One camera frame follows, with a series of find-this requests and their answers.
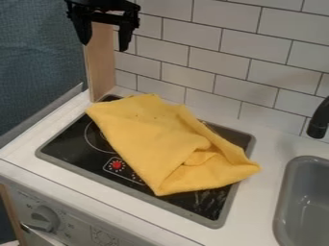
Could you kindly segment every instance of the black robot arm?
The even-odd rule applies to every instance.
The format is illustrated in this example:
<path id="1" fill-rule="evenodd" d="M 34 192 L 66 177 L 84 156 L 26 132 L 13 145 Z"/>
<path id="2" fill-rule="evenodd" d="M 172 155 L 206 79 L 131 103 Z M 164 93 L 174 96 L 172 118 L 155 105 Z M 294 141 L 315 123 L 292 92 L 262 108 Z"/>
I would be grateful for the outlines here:
<path id="1" fill-rule="evenodd" d="M 67 17 L 73 22 L 80 41 L 87 45 L 92 37 L 91 22 L 119 26 L 119 51 L 126 51 L 133 32 L 139 27 L 140 6 L 126 0 L 64 0 Z M 123 15 L 107 13 L 123 12 Z"/>

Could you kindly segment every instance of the induction cooktop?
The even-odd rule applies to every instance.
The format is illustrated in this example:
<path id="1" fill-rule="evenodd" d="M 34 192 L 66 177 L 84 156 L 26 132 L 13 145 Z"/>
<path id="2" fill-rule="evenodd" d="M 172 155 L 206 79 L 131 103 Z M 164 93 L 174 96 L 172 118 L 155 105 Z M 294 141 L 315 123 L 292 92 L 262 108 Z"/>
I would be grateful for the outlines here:
<path id="1" fill-rule="evenodd" d="M 102 101 L 119 99 L 120 97 L 108 95 Z M 252 135 L 204 123 L 215 133 L 240 146 L 247 156 L 250 155 L 254 146 Z M 39 147 L 36 155 L 40 159 L 213 229 L 224 225 L 238 189 L 238 184 L 230 184 L 221 188 L 158 197 L 115 151 L 86 114 Z"/>

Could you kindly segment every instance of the control knob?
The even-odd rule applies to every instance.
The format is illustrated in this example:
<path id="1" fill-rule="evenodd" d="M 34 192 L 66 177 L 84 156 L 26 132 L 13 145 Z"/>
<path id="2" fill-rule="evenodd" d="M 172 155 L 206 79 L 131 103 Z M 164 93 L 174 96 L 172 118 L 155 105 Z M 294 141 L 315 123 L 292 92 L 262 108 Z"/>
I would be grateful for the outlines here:
<path id="1" fill-rule="evenodd" d="M 44 205 L 38 206 L 32 212 L 31 217 L 33 222 L 27 226 L 47 233 L 55 233 L 61 224 L 57 213 Z"/>

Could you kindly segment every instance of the wooden panel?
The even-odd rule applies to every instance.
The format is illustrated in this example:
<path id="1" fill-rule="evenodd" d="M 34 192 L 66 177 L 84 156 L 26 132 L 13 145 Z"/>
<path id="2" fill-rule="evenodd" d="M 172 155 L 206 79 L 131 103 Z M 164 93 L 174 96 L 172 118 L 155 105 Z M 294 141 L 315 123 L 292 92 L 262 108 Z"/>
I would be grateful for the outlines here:
<path id="1" fill-rule="evenodd" d="M 17 215 L 15 213 L 13 204 L 7 193 L 6 187 L 3 184 L 0 184 L 0 200 L 1 200 L 0 202 L 2 202 L 5 206 L 7 216 L 11 222 L 11 225 L 8 225 L 8 226 L 12 226 L 13 232 L 16 236 L 16 240 L 19 241 L 20 246 L 27 246 L 26 241 L 24 239 L 23 232 L 20 229 L 20 224 L 19 224 Z"/>
<path id="2" fill-rule="evenodd" d="M 92 38 L 85 47 L 90 101 L 114 87 L 114 38 L 112 25 L 92 23 Z"/>

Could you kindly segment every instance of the yellow cloth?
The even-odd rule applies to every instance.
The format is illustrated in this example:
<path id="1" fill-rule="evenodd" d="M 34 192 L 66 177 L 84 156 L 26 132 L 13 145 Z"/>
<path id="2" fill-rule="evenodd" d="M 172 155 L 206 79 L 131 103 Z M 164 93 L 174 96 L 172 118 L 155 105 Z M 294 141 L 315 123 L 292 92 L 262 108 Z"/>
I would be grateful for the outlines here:
<path id="1" fill-rule="evenodd" d="M 87 114 L 158 196 L 225 186 L 260 170 L 184 105 L 154 94 L 96 103 Z"/>

